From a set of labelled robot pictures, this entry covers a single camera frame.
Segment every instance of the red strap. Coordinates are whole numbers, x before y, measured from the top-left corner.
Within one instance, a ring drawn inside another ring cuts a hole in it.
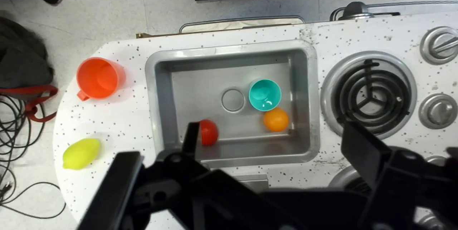
[[[56,95],[57,91],[58,89],[52,85],[41,85],[41,86],[24,87],[24,88],[17,88],[17,89],[0,89],[0,93],[5,93],[5,94],[42,94],[45,92],[49,92],[49,95],[46,97],[35,98],[26,103],[25,112],[24,112],[25,115],[30,120],[35,121],[35,122],[40,122],[40,123],[44,123],[44,122],[47,122],[53,119],[56,116],[57,112],[54,112],[48,116],[45,116],[44,118],[37,118],[35,116],[36,112],[38,111],[36,106],[48,100],[52,96]]]

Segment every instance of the black bag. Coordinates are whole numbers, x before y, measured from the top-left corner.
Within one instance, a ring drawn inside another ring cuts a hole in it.
[[[38,122],[55,117],[35,117],[36,106],[57,94],[50,85],[53,69],[46,58],[46,48],[34,33],[0,17],[0,93],[26,100],[25,114]]]

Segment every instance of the red ball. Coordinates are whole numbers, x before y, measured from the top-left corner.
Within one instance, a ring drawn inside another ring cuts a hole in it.
[[[200,121],[202,145],[211,146],[218,140],[218,127],[208,119]]]

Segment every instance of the cable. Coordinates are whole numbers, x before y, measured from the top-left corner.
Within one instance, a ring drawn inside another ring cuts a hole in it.
[[[0,164],[0,168],[4,169],[2,175],[0,176],[0,207],[4,207],[5,209],[9,209],[11,211],[14,211],[19,214],[25,215],[27,217],[32,217],[35,219],[52,219],[62,214],[67,204],[64,203],[64,206],[59,211],[59,213],[55,215],[51,215],[51,216],[45,216],[45,217],[28,214],[28,213],[19,211],[17,209],[14,209],[6,205],[6,204],[10,204],[11,202],[15,201],[16,199],[18,199],[18,197],[24,194],[27,190],[37,185],[50,185],[60,190],[59,186],[51,182],[37,182],[37,183],[29,185],[27,188],[21,191],[17,196],[12,198],[16,191],[17,180],[16,180],[16,176],[14,175],[13,171],[10,168],[10,164],[11,162],[20,159],[25,154],[26,150],[31,145],[35,144],[38,141],[44,129],[44,123],[42,123],[40,131],[38,132],[36,138],[33,141],[31,141],[31,120],[28,117],[26,117],[24,114],[25,105],[26,105],[25,101],[23,100],[16,99],[16,102],[15,102],[15,100],[11,98],[10,96],[0,94],[0,106],[4,106],[7,112],[10,111],[14,117],[14,119],[10,121],[4,121],[4,122],[2,121],[0,117],[0,148],[7,149],[6,152],[0,151],[0,163],[1,162],[6,163],[6,165]],[[41,114],[44,116],[45,115],[44,108],[41,104],[39,104],[39,106],[40,106]],[[27,141],[23,145],[18,145],[16,144],[16,138],[19,136],[21,130],[24,129],[24,125],[26,123],[28,124],[28,127],[26,128],[28,130]],[[3,183],[5,176],[8,173],[11,176],[11,178],[13,179],[12,184],[10,183],[10,181],[6,184]]]

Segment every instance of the metal sink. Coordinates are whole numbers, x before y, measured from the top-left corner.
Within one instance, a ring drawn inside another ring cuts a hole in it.
[[[154,53],[145,73],[156,151],[180,148],[189,122],[210,119],[219,140],[198,145],[196,159],[211,168],[312,160],[320,148],[316,63],[314,48],[300,40]],[[284,132],[268,132],[248,101],[260,78],[282,89]]]

